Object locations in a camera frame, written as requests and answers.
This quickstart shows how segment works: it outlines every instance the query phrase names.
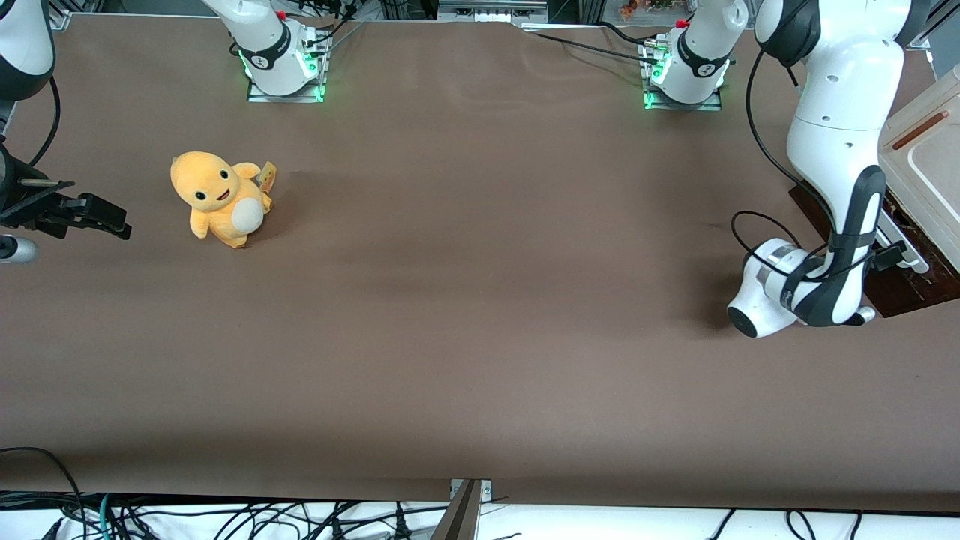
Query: stuffed animal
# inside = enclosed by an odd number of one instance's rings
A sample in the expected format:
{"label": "stuffed animal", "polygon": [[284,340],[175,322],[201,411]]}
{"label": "stuffed animal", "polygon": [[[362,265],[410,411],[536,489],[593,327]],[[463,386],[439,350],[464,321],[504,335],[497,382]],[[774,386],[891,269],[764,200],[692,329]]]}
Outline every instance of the stuffed animal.
{"label": "stuffed animal", "polygon": [[174,158],[170,180],[190,210],[190,230],[198,238],[206,232],[231,248],[247,245],[247,235],[263,223],[274,205],[271,188],[276,167],[267,162],[263,170],[253,163],[232,167],[207,152],[187,152]]}

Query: cable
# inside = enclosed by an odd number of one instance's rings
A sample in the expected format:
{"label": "cable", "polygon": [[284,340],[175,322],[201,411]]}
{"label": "cable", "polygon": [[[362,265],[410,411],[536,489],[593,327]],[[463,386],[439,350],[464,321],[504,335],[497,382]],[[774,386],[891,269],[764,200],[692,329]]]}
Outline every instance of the cable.
{"label": "cable", "polygon": [[334,43],[333,46],[330,47],[330,52],[332,53],[332,52],[333,52],[333,49],[336,49],[337,47],[339,47],[340,44],[343,43],[344,41],[346,41],[348,37],[353,36],[353,33],[356,32],[357,30],[360,30],[360,28],[361,28],[364,24],[366,24],[366,23],[367,23],[367,21],[360,21],[360,22],[358,22],[356,26],[354,26],[353,28],[350,29],[349,32],[347,32],[347,35],[346,35],[346,36],[343,36],[343,37],[341,37],[340,39],[337,39],[337,42]]}
{"label": "cable", "polygon": [[348,16],[344,17],[343,20],[340,21],[340,24],[338,24],[336,27],[334,27],[334,29],[333,29],[332,31],[330,31],[329,34],[327,34],[326,36],[321,37],[320,39],[315,39],[315,40],[313,40],[313,41],[307,41],[307,42],[306,42],[306,46],[307,46],[307,47],[312,47],[312,46],[314,46],[314,45],[318,45],[318,44],[320,44],[320,43],[323,43],[324,41],[327,41],[328,39],[332,38],[333,35],[336,34],[338,30],[340,30],[341,28],[343,28],[344,25],[347,24],[349,21],[350,21],[350,17],[348,17]]}
{"label": "cable", "polygon": [[616,34],[617,37],[619,37],[620,39],[623,39],[628,43],[632,43],[634,45],[642,45],[643,41],[657,37],[656,34],[651,34],[650,36],[647,36],[647,37],[630,37],[624,34],[622,31],[620,31],[619,28],[613,26],[611,23],[605,20],[598,22],[596,25],[602,26],[603,28],[609,28],[611,31],[613,31],[614,34]]}
{"label": "cable", "polygon": [[[810,533],[809,538],[803,538],[797,532],[797,530],[793,528],[793,523],[791,522],[791,518],[793,517],[793,514],[799,514],[800,519],[804,520],[804,525],[806,525],[806,531]],[[790,529],[790,532],[792,532],[793,535],[797,537],[797,540],[817,540],[817,535],[813,533],[813,527],[810,525],[810,522],[806,519],[806,516],[804,515],[804,513],[799,510],[788,510],[786,512],[786,526],[787,528]]]}
{"label": "cable", "polygon": [[[53,79],[53,77],[50,78],[50,83],[51,83],[52,88],[54,89],[54,95],[55,95],[55,96],[59,96],[59,94],[57,94],[57,91],[56,91],[56,88],[57,88],[57,87],[54,85],[54,79]],[[59,105],[59,103],[60,103],[60,98],[59,98],[59,97],[57,98],[57,103],[58,103],[57,109],[59,110],[59,109],[60,109],[60,105]],[[66,481],[70,484],[70,489],[73,491],[73,496],[74,496],[74,498],[76,499],[77,507],[80,509],[81,516],[83,517],[83,515],[84,515],[84,502],[83,502],[83,500],[81,500],[81,497],[80,497],[80,488],[77,487],[77,482],[76,482],[75,480],[73,480],[73,476],[70,474],[70,471],[67,471],[67,469],[66,469],[66,467],[63,465],[63,463],[62,463],[52,452],[50,452],[49,450],[46,450],[46,449],[42,449],[42,448],[36,447],[36,446],[12,446],[12,447],[8,447],[8,448],[0,448],[0,454],[5,454],[5,453],[7,453],[7,452],[36,452],[36,453],[39,453],[39,454],[46,455],[51,461],[54,462],[55,465],[57,465],[57,468],[60,469],[60,471],[63,473],[63,476],[66,478]],[[86,519],[84,519],[84,540],[87,540],[87,539],[88,539],[88,537],[89,537],[88,535],[89,535],[89,533],[88,533],[88,531],[87,531],[87,522],[86,522]]]}
{"label": "cable", "polygon": [[804,191],[806,191],[807,194],[810,195],[810,197],[813,197],[813,200],[817,202],[817,205],[827,215],[827,219],[830,222],[830,230],[835,231],[836,228],[834,227],[834,224],[833,224],[833,215],[830,213],[830,210],[827,207],[827,204],[824,203],[820,195],[815,191],[813,191],[813,188],[810,187],[806,182],[797,178],[793,173],[787,170],[786,167],[781,165],[780,162],[777,161],[777,159],[770,154],[770,151],[767,150],[767,146],[763,144],[763,139],[760,138],[760,134],[756,130],[756,122],[754,120],[754,109],[752,104],[752,97],[754,93],[754,79],[756,78],[756,69],[760,66],[760,61],[763,59],[763,55],[766,52],[765,48],[766,48],[765,46],[761,47],[760,52],[757,53],[756,60],[754,60],[754,66],[750,70],[750,77],[747,79],[746,110],[747,110],[747,124],[750,126],[750,134],[754,137],[756,146],[759,147],[760,152],[763,154],[763,156],[767,158],[767,160],[770,161],[775,167],[777,167],[777,170],[779,170],[783,174],[783,176],[787,177],[788,179],[790,179],[791,182],[793,182],[794,184],[802,188]]}
{"label": "cable", "polygon": [[717,530],[713,532],[713,536],[710,536],[707,540],[717,540],[720,538],[720,535],[723,534],[723,529],[727,526],[727,522],[733,517],[733,513],[736,511],[736,508],[731,508],[727,515],[720,520],[720,525],[717,526]]}
{"label": "cable", "polygon": [[[780,227],[784,232],[786,232],[788,236],[790,236],[790,239],[793,241],[793,244],[794,244],[795,246],[797,246],[797,247],[800,248],[800,249],[803,249],[804,247],[803,247],[803,246],[800,244],[800,242],[797,240],[797,236],[795,236],[793,233],[791,233],[790,230],[787,229],[785,225],[783,225],[781,222],[777,221],[776,219],[770,217],[769,215],[767,215],[767,214],[765,214],[765,213],[761,213],[761,212],[757,212],[757,211],[753,211],[753,210],[741,210],[741,211],[735,213],[735,214],[733,215],[733,218],[731,218],[731,220],[730,220],[730,231],[731,231],[731,233],[733,234],[733,238],[736,239],[737,243],[740,244],[740,247],[742,247],[742,248],[744,249],[744,251],[746,251],[746,252],[750,255],[750,257],[753,257],[753,258],[755,258],[756,260],[759,260],[759,261],[762,262],[767,268],[770,268],[771,270],[773,270],[774,272],[777,272],[777,273],[780,274],[781,276],[789,276],[789,275],[790,275],[789,273],[780,270],[779,268],[777,268],[776,266],[774,266],[774,264],[773,264],[772,262],[770,262],[769,260],[767,260],[767,259],[761,257],[760,255],[758,255],[758,254],[756,253],[756,248],[750,247],[749,245],[747,245],[747,242],[745,242],[745,241],[743,240],[743,238],[740,236],[740,233],[738,233],[737,230],[736,230],[736,220],[737,220],[737,218],[740,217],[741,215],[755,215],[755,216],[757,216],[757,217],[761,217],[761,218],[763,218],[763,219],[765,219],[765,220],[773,223],[774,225]],[[817,249],[809,252],[809,253],[806,255],[806,258],[804,259],[804,261],[806,261],[808,258],[813,257],[817,252],[819,252],[820,250],[824,249],[824,248],[827,247],[827,246],[828,246],[827,244],[823,244],[823,245],[820,246],[819,248],[817,248]],[[850,272],[851,270],[853,270],[853,268],[856,268],[856,267],[859,266],[860,264],[868,263],[868,262],[869,262],[873,257],[875,257],[875,256],[876,256],[876,254],[875,254],[873,251],[868,252],[867,255],[865,255],[865,256],[863,256],[863,257],[855,260],[854,262],[852,262],[852,263],[850,263],[849,265],[841,268],[840,270],[836,270],[836,271],[833,271],[833,272],[826,272],[824,275],[822,275],[822,276],[817,276],[816,278],[804,278],[804,279],[801,280],[801,282],[822,283],[822,282],[826,282],[826,281],[832,280],[832,279],[837,278],[837,277],[839,277],[839,276],[843,276],[844,274],[846,274],[847,272]]]}
{"label": "cable", "polygon": [[572,45],[572,46],[574,46],[574,47],[580,47],[580,48],[582,48],[582,49],[587,49],[587,50],[589,50],[589,51],[594,51],[594,52],[602,53],[602,54],[605,54],[605,55],[610,55],[610,56],[619,57],[619,58],[625,58],[625,59],[627,59],[627,60],[632,60],[632,61],[640,61],[640,62],[643,62],[643,63],[657,63],[657,61],[654,60],[654,59],[642,58],[642,57],[638,57],[638,56],[634,56],[634,55],[627,55],[627,54],[618,53],[618,52],[615,52],[615,51],[608,51],[607,49],[601,49],[600,47],[594,47],[594,46],[592,46],[592,45],[585,45],[584,43],[577,43],[576,41],[570,41],[569,39],[563,39],[562,37],[553,37],[553,36],[547,36],[547,35],[544,35],[544,34],[537,34],[537,33],[532,33],[532,34],[533,34],[534,36],[536,36],[536,37],[542,37],[542,38],[544,38],[544,39],[549,39],[549,40],[551,40],[551,41],[557,41],[558,43],[563,43],[563,44],[565,44],[565,45]]}
{"label": "cable", "polygon": [[54,123],[50,126],[50,133],[47,134],[47,139],[43,141],[43,145],[40,146],[40,149],[36,151],[36,156],[30,160],[30,166],[36,166],[40,162],[40,159],[43,158],[43,155],[47,153],[47,149],[50,148],[50,145],[54,142],[54,137],[57,136],[57,128],[60,127],[60,90],[57,88],[57,80],[54,77],[50,76],[50,89],[54,93]]}
{"label": "cable", "polygon": [[797,81],[797,76],[793,74],[793,69],[787,66],[786,72],[790,74],[790,82],[793,83],[793,87],[796,88],[800,86],[800,83]]}
{"label": "cable", "polygon": [[110,531],[107,530],[107,498],[109,496],[110,493],[105,494],[100,501],[100,533],[104,535],[104,540],[112,540]]}
{"label": "cable", "polygon": [[863,521],[863,512],[856,512],[856,519],[853,520],[853,528],[850,529],[850,540],[856,540],[856,532],[860,530],[860,522]]}

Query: brown table surface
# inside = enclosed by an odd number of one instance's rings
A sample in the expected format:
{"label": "brown table surface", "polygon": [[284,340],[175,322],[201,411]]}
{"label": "brown table surface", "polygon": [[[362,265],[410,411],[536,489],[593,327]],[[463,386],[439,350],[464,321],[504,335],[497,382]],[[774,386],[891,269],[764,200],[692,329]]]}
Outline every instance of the brown table surface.
{"label": "brown table surface", "polygon": [[[368,24],[321,105],[246,103],[215,19],[78,16],[57,42],[41,169],[133,237],[25,233],[0,439],[84,491],[437,500],[492,478],[514,502],[957,509],[960,304],[761,340],[726,320],[735,211],[819,243],[747,129],[751,37],[717,113],[644,110],[632,62],[505,24]],[[765,62],[780,156],[796,102]],[[13,153],[50,118],[48,91],[22,103]],[[249,249],[191,234],[168,177],[189,150],[279,168]],[[0,488],[65,488],[0,465]]]}

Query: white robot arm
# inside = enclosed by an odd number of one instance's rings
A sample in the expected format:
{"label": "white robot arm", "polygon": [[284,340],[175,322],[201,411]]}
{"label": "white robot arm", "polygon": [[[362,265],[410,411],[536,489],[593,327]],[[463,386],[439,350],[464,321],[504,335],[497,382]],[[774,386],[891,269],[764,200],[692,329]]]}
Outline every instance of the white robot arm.
{"label": "white robot arm", "polygon": [[806,66],[787,156],[820,195],[833,230],[822,258],[779,238],[754,249],[728,306],[743,333],[874,317],[860,302],[886,190],[879,133],[900,82],[901,46],[928,9],[923,0],[767,0],[760,8],[756,37],[765,52],[785,66]]}
{"label": "white robot arm", "polygon": [[[54,43],[47,18],[46,0],[0,0],[0,100],[27,99],[53,82]],[[57,238],[69,228],[96,229],[122,239],[130,238],[127,212],[96,195],[78,198],[61,191],[74,185],[47,178],[34,165],[56,133],[54,122],[47,141],[30,162],[11,156],[0,136],[0,226],[40,231]],[[0,235],[0,264],[29,262],[36,244],[27,238]]]}
{"label": "white robot arm", "polygon": [[0,100],[36,94],[54,72],[54,41],[44,0],[0,0]]}
{"label": "white robot arm", "polygon": [[274,96],[292,94],[318,76],[315,62],[305,58],[318,54],[314,28],[297,20],[280,20],[270,0],[203,0],[220,15],[240,49],[253,82]]}
{"label": "white robot arm", "polygon": [[702,103],[723,81],[749,16],[743,0],[701,0],[689,26],[666,34],[671,54],[651,82],[676,102]]}

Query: black cable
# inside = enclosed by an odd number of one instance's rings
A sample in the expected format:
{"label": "black cable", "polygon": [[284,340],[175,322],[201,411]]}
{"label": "black cable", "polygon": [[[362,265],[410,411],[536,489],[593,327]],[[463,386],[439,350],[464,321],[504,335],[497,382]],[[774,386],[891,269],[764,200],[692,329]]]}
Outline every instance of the black cable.
{"label": "black cable", "polygon": [[605,21],[605,20],[602,20],[602,21],[598,22],[596,25],[597,25],[597,26],[602,26],[602,27],[604,27],[604,28],[609,28],[614,34],[616,34],[617,37],[619,37],[620,39],[623,39],[624,41],[626,41],[626,42],[628,42],[628,43],[632,43],[632,44],[634,44],[634,45],[642,45],[642,44],[643,44],[643,41],[645,41],[645,40],[647,40],[647,39],[652,39],[652,38],[654,38],[654,37],[657,37],[656,34],[652,34],[652,35],[647,36],[647,37],[630,37],[630,36],[627,36],[626,34],[624,34],[619,28],[613,26],[611,23],[609,23],[609,22],[607,22],[607,21]]}
{"label": "black cable", "polygon": [[544,39],[549,39],[549,40],[551,40],[551,41],[557,41],[558,43],[563,43],[563,44],[565,44],[565,45],[572,45],[572,46],[574,46],[574,47],[580,47],[580,48],[582,48],[582,49],[587,49],[587,50],[589,50],[589,51],[594,51],[594,52],[602,53],[602,54],[605,54],[605,55],[610,55],[610,56],[619,57],[619,58],[625,58],[625,59],[627,59],[627,60],[632,60],[632,61],[640,61],[640,62],[643,62],[643,63],[657,63],[657,61],[654,60],[654,59],[642,58],[642,57],[638,57],[638,56],[634,56],[634,55],[627,55],[627,54],[624,54],[624,53],[618,53],[618,52],[616,52],[616,51],[608,51],[607,49],[601,49],[600,47],[594,47],[593,45],[585,45],[584,43],[577,43],[576,41],[570,41],[569,39],[563,39],[562,37],[547,36],[547,35],[544,35],[544,34],[537,34],[536,32],[534,32],[534,33],[532,33],[532,34],[533,34],[534,36],[536,36],[536,37],[542,37],[542,38],[544,38]]}
{"label": "black cable", "polygon": [[736,508],[731,508],[727,515],[720,520],[720,525],[717,526],[717,530],[713,532],[713,536],[710,536],[707,540],[717,540],[720,538],[720,535],[723,534],[723,529],[727,526],[727,522],[733,517],[733,513],[736,511]]}
{"label": "black cable", "polygon": [[786,72],[787,72],[788,74],[790,74],[790,82],[793,83],[793,87],[794,87],[794,88],[799,87],[799,86],[800,86],[800,83],[797,81],[797,76],[794,75],[793,69],[791,69],[789,66],[787,66]]}
{"label": "black cable", "polygon": [[[740,247],[742,247],[742,248],[744,249],[744,251],[746,251],[747,254],[750,255],[750,257],[753,257],[753,258],[755,258],[756,260],[759,260],[759,261],[762,262],[764,265],[766,265],[767,268],[770,268],[771,270],[773,270],[774,272],[777,272],[777,273],[780,274],[781,276],[789,276],[789,275],[790,275],[789,273],[780,270],[779,268],[777,268],[776,266],[774,266],[774,264],[773,264],[772,262],[770,262],[769,260],[767,260],[767,259],[761,257],[760,255],[758,255],[758,254],[756,253],[756,248],[750,247],[749,245],[747,245],[747,242],[745,242],[745,241],[743,240],[743,238],[740,236],[740,233],[738,233],[737,230],[736,230],[736,219],[737,219],[738,217],[740,217],[741,215],[755,215],[755,216],[757,216],[757,217],[761,217],[761,218],[763,218],[763,219],[766,219],[767,221],[769,221],[769,222],[773,223],[774,225],[776,225],[776,226],[780,227],[781,229],[783,229],[783,230],[787,233],[787,235],[790,236],[790,239],[793,241],[794,245],[797,246],[798,248],[801,248],[801,249],[802,249],[803,246],[802,246],[802,245],[800,244],[800,242],[797,240],[797,236],[795,236],[793,233],[791,233],[790,230],[787,229],[785,225],[783,225],[781,222],[777,221],[776,219],[770,217],[769,215],[767,215],[767,214],[765,214],[765,213],[761,213],[761,212],[757,212],[757,211],[753,211],[753,210],[741,210],[741,211],[735,213],[735,214],[733,215],[733,218],[731,218],[731,220],[730,220],[730,231],[731,231],[731,233],[733,234],[733,238],[737,241],[737,243],[740,244]],[[809,253],[806,255],[806,258],[805,258],[804,260],[806,260],[807,258],[813,257],[817,252],[819,252],[820,250],[824,249],[825,247],[827,247],[827,244],[824,244],[824,245],[820,246],[819,248],[817,248],[816,250],[813,250],[813,251],[809,252]],[[856,268],[856,267],[859,266],[860,264],[869,263],[870,260],[871,260],[873,257],[875,257],[875,256],[876,256],[876,254],[875,254],[874,252],[872,252],[872,251],[871,251],[871,252],[868,252],[867,255],[865,255],[865,256],[863,256],[863,257],[855,260],[854,262],[852,262],[852,263],[850,263],[849,265],[841,268],[840,270],[835,270],[835,271],[833,271],[833,272],[826,272],[824,275],[822,275],[822,276],[817,276],[816,278],[803,278],[803,279],[801,280],[801,282],[821,283],[821,282],[825,282],[825,281],[828,281],[828,280],[832,280],[832,279],[834,279],[834,278],[836,278],[836,277],[843,276],[844,274],[846,274],[847,272],[850,272],[851,270],[853,270],[853,268]]]}
{"label": "black cable", "polygon": [[[57,85],[54,83],[54,78],[50,78],[51,88],[54,90],[54,97],[57,102],[57,117],[54,121],[54,129],[51,131],[51,135],[47,137],[47,144],[45,146],[50,146],[49,141],[53,140],[53,135],[57,132],[57,125],[60,123],[60,94],[57,93]],[[70,474],[70,471],[67,471],[66,466],[49,450],[38,448],[36,446],[13,446],[8,448],[0,448],[0,454],[5,454],[7,452],[36,452],[39,454],[46,455],[51,461],[57,465],[57,468],[63,473],[63,476],[66,478],[66,481],[70,484],[70,489],[73,491],[74,499],[77,502],[77,507],[79,508],[80,515],[84,518],[84,540],[88,538],[87,532],[87,522],[84,516],[84,502],[80,497],[80,488],[77,487],[77,482],[73,480],[73,476]]]}
{"label": "black cable", "polygon": [[131,540],[130,532],[127,530],[126,526],[123,525],[123,520],[122,519],[118,520],[117,517],[113,514],[113,510],[110,508],[107,509],[107,521],[108,523],[110,523],[110,529],[115,530],[116,536],[119,536],[121,540]]}
{"label": "black cable", "polygon": [[860,530],[860,522],[863,521],[863,512],[856,513],[856,519],[853,520],[853,528],[850,529],[850,540],[856,540],[856,532]]}
{"label": "black cable", "polygon": [[57,80],[52,75],[50,76],[50,89],[54,93],[54,123],[50,126],[50,133],[47,134],[47,139],[43,141],[43,146],[40,146],[40,149],[36,151],[36,156],[30,160],[31,167],[36,166],[43,155],[47,153],[47,149],[54,142],[54,137],[57,136],[57,128],[60,127],[60,90],[57,89]]}
{"label": "black cable", "polygon": [[823,199],[820,197],[820,194],[813,191],[813,188],[810,187],[806,182],[797,178],[793,173],[787,170],[786,167],[781,165],[780,162],[777,161],[777,159],[770,154],[770,151],[767,150],[767,146],[763,144],[763,139],[760,138],[760,134],[756,130],[756,122],[754,121],[754,109],[752,105],[752,97],[754,93],[754,79],[756,78],[756,69],[760,66],[760,61],[763,59],[763,55],[766,53],[765,49],[766,49],[765,46],[760,48],[760,52],[757,53],[756,55],[754,66],[750,70],[750,77],[747,78],[746,110],[747,110],[747,124],[750,126],[750,134],[754,137],[756,146],[759,147],[760,152],[763,154],[763,156],[767,158],[767,160],[770,161],[775,167],[777,167],[777,170],[779,170],[783,174],[783,176],[787,177],[788,179],[790,179],[791,182],[793,182],[794,184],[802,188],[804,191],[806,191],[807,194],[810,195],[810,197],[813,197],[813,200],[817,202],[817,205],[820,206],[820,208],[827,215],[827,219],[830,222],[830,230],[835,231],[836,228],[833,225],[833,216],[831,215],[829,208],[827,208],[827,204],[824,203]]}
{"label": "black cable", "polygon": [[240,510],[239,512],[235,513],[235,514],[233,515],[233,517],[231,517],[230,519],[228,519],[227,522],[224,523],[224,524],[220,527],[220,530],[218,530],[217,533],[213,535],[213,540],[217,540],[218,538],[220,538],[220,535],[223,534],[225,530],[227,530],[227,527],[229,527],[230,524],[233,523],[233,520],[235,520],[235,519],[237,519],[237,518],[240,517],[240,514],[242,514],[243,512],[251,511],[252,509],[253,509],[253,505],[252,505],[252,504],[247,504],[247,507],[246,507],[246,508],[244,508],[243,510]]}
{"label": "black cable", "polygon": [[403,506],[400,505],[400,501],[396,502],[396,527],[394,527],[396,533],[394,534],[395,540],[410,540],[410,536],[413,535],[413,531],[407,527],[407,520],[403,517]]}
{"label": "black cable", "polygon": [[[791,518],[793,517],[793,514],[799,514],[800,519],[804,520],[804,525],[806,525],[806,531],[810,533],[809,538],[803,538],[800,535],[800,533],[797,532],[795,528],[793,528],[793,523],[791,522]],[[790,532],[792,532],[793,535],[797,537],[797,540],[817,540],[817,535],[813,533],[813,527],[810,525],[810,522],[806,519],[806,516],[804,515],[804,513],[799,510],[789,510],[786,512],[786,526],[787,528],[790,529]]]}
{"label": "black cable", "polygon": [[260,522],[259,524],[254,523],[254,524],[253,524],[253,528],[250,529],[250,540],[253,540],[254,536],[256,536],[257,533],[259,533],[261,530],[263,530],[264,528],[266,528],[267,525],[269,525],[269,524],[271,524],[271,523],[277,523],[276,520],[277,520],[280,516],[282,516],[283,514],[289,512],[290,510],[293,510],[295,507],[297,507],[297,506],[299,506],[299,505],[300,505],[300,503],[293,503],[293,504],[287,506],[286,508],[283,508],[282,510],[280,510],[280,511],[277,512],[276,514],[274,514],[274,517],[270,518],[269,520],[267,520],[267,521],[265,521],[265,522]]}
{"label": "black cable", "polygon": [[350,21],[350,17],[348,17],[348,16],[344,17],[343,20],[340,21],[340,24],[338,24],[336,27],[334,27],[334,29],[333,29],[332,31],[330,31],[329,34],[327,34],[327,35],[324,36],[324,37],[321,37],[320,39],[316,39],[316,40],[314,40],[314,41],[307,41],[307,42],[306,42],[306,46],[307,46],[307,47],[312,47],[312,46],[314,46],[314,45],[318,45],[318,44],[320,44],[320,43],[323,43],[324,41],[327,41],[328,39],[331,39],[331,38],[333,37],[333,35],[336,34],[338,30],[340,30],[341,28],[343,28],[344,25],[347,24],[349,21]]}

